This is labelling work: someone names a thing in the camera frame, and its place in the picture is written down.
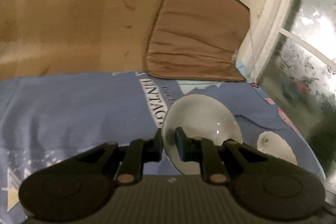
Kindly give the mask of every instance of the white bowl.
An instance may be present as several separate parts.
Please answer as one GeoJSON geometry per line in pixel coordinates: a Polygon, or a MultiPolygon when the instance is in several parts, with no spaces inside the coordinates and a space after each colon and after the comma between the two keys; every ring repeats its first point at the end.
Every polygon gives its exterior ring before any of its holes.
{"type": "Polygon", "coordinates": [[[168,110],[162,127],[163,146],[172,164],[184,175],[197,175],[197,162],[182,162],[175,143],[175,129],[182,127],[189,138],[203,137],[215,145],[227,139],[242,143],[236,118],[216,99],[191,94],[177,100],[168,110]]]}
{"type": "Polygon", "coordinates": [[[265,131],[260,134],[257,141],[257,150],[297,165],[292,148],[283,138],[272,131],[265,131]]]}

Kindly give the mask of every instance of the light blue fabric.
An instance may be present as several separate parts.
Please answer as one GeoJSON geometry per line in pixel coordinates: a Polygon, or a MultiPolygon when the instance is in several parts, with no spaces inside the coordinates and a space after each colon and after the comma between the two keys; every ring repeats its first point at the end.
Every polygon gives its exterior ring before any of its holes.
{"type": "MultiPolygon", "coordinates": [[[[19,203],[15,205],[10,197],[30,173],[110,140],[122,145],[155,135],[157,126],[140,79],[152,80],[159,87],[167,107],[184,96],[177,81],[136,72],[0,82],[0,219],[5,224],[25,219],[19,203]]],[[[307,144],[281,120],[276,106],[265,102],[248,83],[221,83],[188,94],[192,93],[209,95],[226,105],[237,117],[248,145],[255,146],[260,133],[272,130],[289,143],[299,166],[320,171],[307,144]]],[[[164,154],[160,163],[146,164],[144,174],[178,172],[164,154]]]]}

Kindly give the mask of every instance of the brown chair pad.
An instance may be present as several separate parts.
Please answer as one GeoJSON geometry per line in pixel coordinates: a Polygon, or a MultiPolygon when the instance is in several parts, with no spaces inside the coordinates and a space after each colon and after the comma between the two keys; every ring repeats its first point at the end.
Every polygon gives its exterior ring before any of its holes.
{"type": "Polygon", "coordinates": [[[250,25],[238,0],[163,0],[145,69],[160,78],[245,81],[232,55],[250,25]]]}

